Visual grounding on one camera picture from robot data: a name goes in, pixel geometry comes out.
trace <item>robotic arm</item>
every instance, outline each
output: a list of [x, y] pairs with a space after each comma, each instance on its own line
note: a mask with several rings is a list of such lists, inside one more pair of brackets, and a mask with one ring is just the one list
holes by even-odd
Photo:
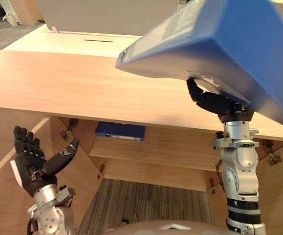
[[11, 166], [18, 184], [34, 198], [35, 205], [28, 209], [30, 219], [27, 234], [34, 231], [42, 235], [77, 235], [71, 200], [75, 195], [66, 186], [57, 189], [56, 174], [66, 167], [76, 154], [78, 139], [48, 161], [39, 147], [39, 139], [32, 132], [16, 126], [14, 129], [15, 160]]
[[196, 104], [218, 115], [224, 132], [216, 132], [212, 139], [214, 150], [223, 148], [218, 169], [222, 164], [223, 177], [220, 184], [227, 196], [229, 216], [228, 229], [244, 235], [265, 235], [265, 224], [261, 223], [259, 208], [259, 182], [256, 167], [259, 162], [255, 151], [259, 147], [253, 135], [257, 129], [249, 129], [254, 111], [222, 95], [204, 92], [194, 78], [187, 80], [189, 94]]

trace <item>blue binder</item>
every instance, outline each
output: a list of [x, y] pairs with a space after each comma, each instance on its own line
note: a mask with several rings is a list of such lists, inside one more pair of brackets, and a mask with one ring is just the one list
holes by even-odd
[[102, 137], [143, 141], [145, 130], [145, 126], [100, 121], [95, 133]]
[[116, 67], [156, 78], [194, 75], [283, 124], [283, 21], [267, 0], [192, 0], [124, 50]]

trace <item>black cable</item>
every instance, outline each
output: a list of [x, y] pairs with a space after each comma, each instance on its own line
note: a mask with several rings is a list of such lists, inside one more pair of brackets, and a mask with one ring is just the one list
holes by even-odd
[[26, 229], [27, 235], [32, 235], [34, 233], [34, 232], [31, 231], [32, 221], [33, 221], [33, 218], [30, 218], [28, 223], [27, 223], [27, 229]]
[[69, 202], [68, 207], [71, 207], [71, 206], [72, 206], [72, 202], [73, 202], [73, 197], [72, 197], [71, 201]]
[[215, 167], [216, 167], [216, 174], [217, 174], [218, 177], [219, 177], [219, 184], [221, 185], [223, 191], [225, 191], [223, 179], [221, 178], [221, 176], [220, 176], [220, 174], [219, 174], [219, 168], [220, 168], [220, 166], [221, 166], [221, 159], [220, 159], [219, 162], [215, 165]]

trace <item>wooden countertop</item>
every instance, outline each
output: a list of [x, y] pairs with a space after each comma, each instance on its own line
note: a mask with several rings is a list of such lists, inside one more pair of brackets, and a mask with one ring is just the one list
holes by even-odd
[[[1, 51], [0, 107], [82, 119], [222, 130], [217, 115], [196, 106], [186, 82], [114, 68], [115, 58]], [[283, 126], [258, 113], [258, 138], [283, 140]]]

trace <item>wooden panel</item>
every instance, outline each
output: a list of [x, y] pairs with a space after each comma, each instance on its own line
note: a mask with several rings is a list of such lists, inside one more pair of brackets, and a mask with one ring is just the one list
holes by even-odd
[[32, 25], [43, 19], [36, 0], [10, 0], [22, 24]]
[[226, 219], [228, 218], [227, 197], [220, 185], [214, 187], [215, 194], [207, 190], [216, 226], [227, 229]]
[[[59, 136], [64, 129], [64, 125], [56, 117], [44, 118], [35, 129], [35, 135], [41, 139], [41, 147], [47, 158], [66, 146], [66, 142]], [[34, 202], [15, 180], [9, 164], [14, 153], [12, 150], [0, 162], [0, 235], [24, 234], [29, 218], [26, 211]], [[97, 168], [81, 147], [73, 161], [58, 174], [59, 185], [66, 184], [76, 190], [72, 208], [77, 226], [101, 183], [96, 178], [97, 174]]]
[[148, 126], [144, 141], [96, 137], [90, 156], [215, 171], [220, 151], [213, 151], [213, 137], [191, 130]]
[[[259, 156], [259, 161], [260, 161], [267, 156], [269, 150], [263, 146], [263, 141], [264, 141], [263, 139], [254, 138], [253, 141], [257, 141], [260, 143], [260, 147], [255, 149]], [[283, 147], [283, 141], [273, 141], [273, 144], [274, 144], [274, 147], [272, 147], [273, 152]]]
[[210, 189], [212, 186], [214, 187], [214, 186], [219, 184], [220, 180], [219, 180], [219, 177], [218, 177], [218, 175], [215, 171], [206, 171], [205, 174], [206, 174], [206, 179], [207, 179], [207, 182], [208, 182], [208, 189]]
[[[275, 152], [283, 159], [283, 148]], [[269, 235], [283, 235], [283, 162], [270, 166], [268, 158], [261, 160], [257, 167], [262, 222], [266, 224]], [[208, 190], [213, 214], [217, 225], [226, 228], [228, 216], [227, 199], [220, 185], [215, 187], [216, 194]]]
[[[133, 75], [115, 69], [115, 61], [99, 56], [0, 51], [0, 107], [204, 132], [223, 129], [217, 115], [191, 101], [185, 81]], [[259, 129], [258, 138], [283, 140], [283, 126], [260, 114], [254, 114], [251, 127]]]
[[[69, 118], [61, 117], [60, 120], [68, 127]], [[80, 145], [87, 155], [89, 155], [93, 142], [96, 139], [95, 130], [97, 125], [98, 121], [80, 119], [76, 128], [73, 130], [73, 136], [80, 140]], [[94, 158], [90, 155], [89, 157], [95, 166], [100, 169], [103, 161], [100, 158]]]
[[0, 108], [0, 160], [13, 147], [14, 126], [32, 129], [43, 117], [44, 115], [39, 113]]
[[203, 170], [119, 159], [105, 159], [105, 165], [105, 178], [198, 191], [207, 189]]

